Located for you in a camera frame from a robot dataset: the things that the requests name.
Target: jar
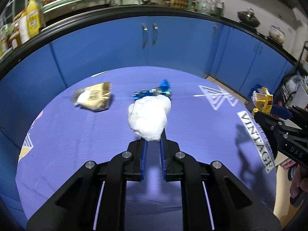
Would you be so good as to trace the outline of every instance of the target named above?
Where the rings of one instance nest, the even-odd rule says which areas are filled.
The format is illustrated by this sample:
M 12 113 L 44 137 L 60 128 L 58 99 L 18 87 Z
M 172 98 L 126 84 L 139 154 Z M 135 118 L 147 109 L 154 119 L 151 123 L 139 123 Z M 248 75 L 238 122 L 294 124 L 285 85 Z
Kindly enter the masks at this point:
M 3 55 L 9 49 L 7 44 L 7 34 L 5 33 L 5 30 L 3 28 L 0 32 L 0 49 L 1 55 Z
M 3 31 L 3 33 L 5 34 L 6 38 L 7 38 L 7 47 L 8 47 L 8 48 L 11 47 L 11 44 L 10 44 L 9 39 L 10 39 L 10 36 L 12 35 L 12 33 L 13 33 L 13 28 L 14 28 L 14 26 L 12 26 L 11 23 L 5 24 L 5 25 L 2 27 L 2 31 Z
M 15 22 L 13 34 L 10 36 L 10 43 L 12 45 L 12 49 L 15 49 L 21 46 L 18 22 Z

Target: plastic bag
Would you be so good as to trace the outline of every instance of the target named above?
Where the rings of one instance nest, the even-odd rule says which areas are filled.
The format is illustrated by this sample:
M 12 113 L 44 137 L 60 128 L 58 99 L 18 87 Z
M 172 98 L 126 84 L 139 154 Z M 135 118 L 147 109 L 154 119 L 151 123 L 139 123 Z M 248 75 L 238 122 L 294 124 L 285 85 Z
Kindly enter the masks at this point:
M 285 88 L 289 93 L 296 92 L 298 86 L 303 83 L 303 78 L 300 75 L 294 75 L 285 83 Z

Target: blue gripper pad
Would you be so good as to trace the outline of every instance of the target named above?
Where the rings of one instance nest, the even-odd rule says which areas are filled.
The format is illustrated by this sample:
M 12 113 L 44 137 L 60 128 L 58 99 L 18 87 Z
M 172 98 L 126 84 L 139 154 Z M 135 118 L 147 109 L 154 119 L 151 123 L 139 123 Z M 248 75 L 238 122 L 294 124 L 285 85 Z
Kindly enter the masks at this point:
M 165 148 L 164 148 L 164 141 L 163 138 L 161 138 L 159 142 L 159 148 L 161 150 L 161 171 L 163 173 L 164 180 L 166 180 L 167 176 L 167 169 L 166 169 L 166 154 L 165 154 Z
M 144 139 L 140 140 L 143 142 L 143 147 L 142 147 L 142 154 L 141 154 L 141 160 L 140 160 L 140 176 L 141 179 L 144 180 L 145 176 L 145 165 L 147 163 L 147 141 Z
M 292 118 L 292 114 L 287 108 L 283 108 L 278 105 L 273 105 L 270 113 L 271 115 L 278 116 L 284 120 Z

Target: printed logo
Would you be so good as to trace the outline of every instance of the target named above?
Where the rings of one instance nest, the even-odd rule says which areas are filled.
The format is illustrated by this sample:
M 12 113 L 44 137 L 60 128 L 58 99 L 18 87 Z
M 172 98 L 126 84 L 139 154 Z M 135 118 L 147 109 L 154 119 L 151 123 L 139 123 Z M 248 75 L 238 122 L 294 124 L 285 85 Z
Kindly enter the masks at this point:
M 227 91 L 223 90 L 221 87 L 217 87 L 219 88 L 219 90 L 199 85 L 199 88 L 201 89 L 203 94 L 194 96 L 205 96 L 214 110 L 218 110 L 225 99 L 227 99 L 230 105 L 234 107 L 237 104 L 238 99 L 236 99 L 233 95 L 229 94 Z
M 254 145 L 257 148 L 259 156 L 262 160 L 263 165 L 266 168 L 266 172 L 269 173 L 275 166 L 271 159 L 270 153 L 260 136 L 258 129 L 250 118 L 249 114 L 246 111 L 238 112 L 238 117 L 241 119 L 243 125 L 245 126 L 248 134 L 250 135 Z

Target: crumpled paper ball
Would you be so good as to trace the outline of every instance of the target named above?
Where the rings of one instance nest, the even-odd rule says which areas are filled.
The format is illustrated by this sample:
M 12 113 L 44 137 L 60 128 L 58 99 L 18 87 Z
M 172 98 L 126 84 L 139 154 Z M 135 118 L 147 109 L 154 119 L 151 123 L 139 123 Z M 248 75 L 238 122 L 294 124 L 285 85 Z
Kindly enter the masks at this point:
M 129 127 L 146 141 L 158 141 L 167 126 L 170 109 L 171 101 L 164 95 L 136 100 L 127 109 Z

